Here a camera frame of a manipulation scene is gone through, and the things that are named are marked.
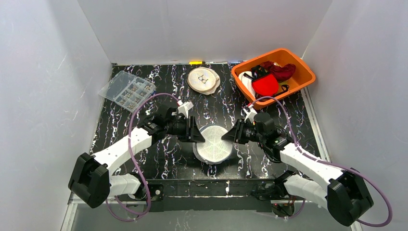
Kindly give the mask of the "bright red bra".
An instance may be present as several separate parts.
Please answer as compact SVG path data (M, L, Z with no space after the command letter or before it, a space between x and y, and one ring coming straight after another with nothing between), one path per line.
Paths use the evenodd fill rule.
M279 90L279 84L273 74L252 81L252 88L260 96L273 96Z

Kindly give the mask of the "dark red bra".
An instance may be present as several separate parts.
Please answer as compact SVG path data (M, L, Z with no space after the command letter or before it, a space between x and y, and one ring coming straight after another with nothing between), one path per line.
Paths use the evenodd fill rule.
M276 62L266 61L260 64L266 71L271 73L278 82L289 80L296 71L294 64L279 65Z

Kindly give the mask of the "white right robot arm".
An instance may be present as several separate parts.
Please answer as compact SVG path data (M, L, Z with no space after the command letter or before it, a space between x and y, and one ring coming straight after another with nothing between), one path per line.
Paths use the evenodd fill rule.
M361 176L311 159L290 136L275 125L268 113L240 119L222 140L237 144L256 142L269 160L288 164L306 174L287 170L274 179L273 193L296 196L328 210L340 224L350 226L373 207L374 201Z

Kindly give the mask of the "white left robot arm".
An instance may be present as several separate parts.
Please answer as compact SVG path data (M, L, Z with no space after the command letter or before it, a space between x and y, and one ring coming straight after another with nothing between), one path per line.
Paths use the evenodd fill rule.
M180 142L204 142L195 117L189 115L193 104L178 104L178 108L162 105L156 113L139 122L130 135L108 148L93 155L81 154L76 160L68 189L89 207L96 208L109 197L138 191L141 177L133 174L115 176L114 172L135 154L156 144L166 135L176 136Z

